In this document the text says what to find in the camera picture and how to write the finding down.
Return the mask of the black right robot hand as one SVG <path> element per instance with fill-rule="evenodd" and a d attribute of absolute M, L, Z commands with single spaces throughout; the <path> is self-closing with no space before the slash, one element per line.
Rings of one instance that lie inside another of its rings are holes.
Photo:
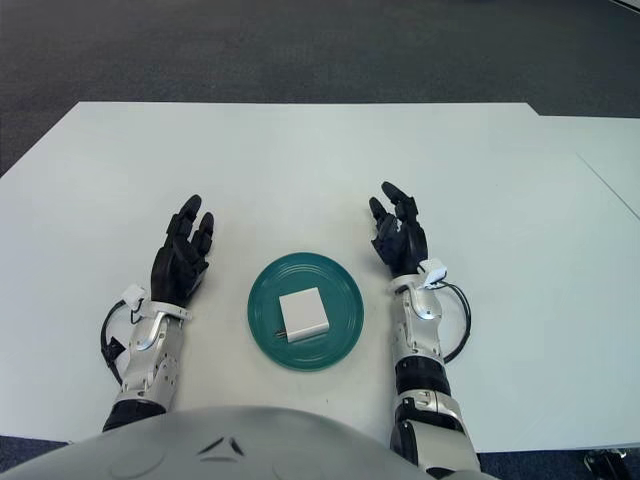
<path fill-rule="evenodd" d="M 381 189 L 395 212 L 388 212 L 376 197 L 369 199 L 376 223 L 376 237 L 371 244 L 393 278 L 417 274 L 419 264 L 428 259 L 428 244 L 417 219 L 415 199 L 388 181 L 382 183 Z"/>

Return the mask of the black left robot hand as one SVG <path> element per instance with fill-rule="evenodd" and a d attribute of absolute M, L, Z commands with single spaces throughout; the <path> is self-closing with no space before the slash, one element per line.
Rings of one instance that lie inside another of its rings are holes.
<path fill-rule="evenodd" d="M 193 229 L 202 199 L 191 196 L 175 213 L 166 230 L 151 270 L 151 300 L 185 308 L 208 267 L 213 244 L 214 216 L 206 212 Z"/>

